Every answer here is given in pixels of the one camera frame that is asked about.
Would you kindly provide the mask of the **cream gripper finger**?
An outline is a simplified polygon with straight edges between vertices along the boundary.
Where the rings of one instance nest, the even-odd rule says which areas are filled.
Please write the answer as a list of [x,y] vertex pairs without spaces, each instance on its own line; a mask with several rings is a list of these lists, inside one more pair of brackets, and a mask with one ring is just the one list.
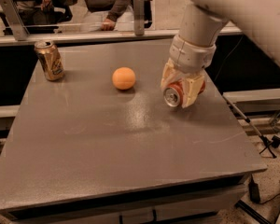
[[182,107],[186,108],[193,105],[203,90],[204,74],[202,72],[185,74],[182,79],[183,99]]
[[170,84],[181,81],[185,77],[171,58],[165,64],[161,77],[161,90],[164,91]]

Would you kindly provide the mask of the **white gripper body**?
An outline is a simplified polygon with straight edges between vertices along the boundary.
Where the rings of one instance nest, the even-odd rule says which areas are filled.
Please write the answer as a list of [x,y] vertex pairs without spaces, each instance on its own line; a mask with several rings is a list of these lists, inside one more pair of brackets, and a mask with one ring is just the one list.
[[170,59],[182,73],[197,73],[208,67],[216,51],[216,46],[198,47],[176,35],[169,50]]

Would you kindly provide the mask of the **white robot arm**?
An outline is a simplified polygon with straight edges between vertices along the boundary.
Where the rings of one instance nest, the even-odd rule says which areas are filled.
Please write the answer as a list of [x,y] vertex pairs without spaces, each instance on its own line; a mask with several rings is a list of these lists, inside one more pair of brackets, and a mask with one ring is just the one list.
[[203,70],[228,22],[280,67],[280,0],[190,0],[162,72],[166,104],[186,108],[195,103],[204,88]]

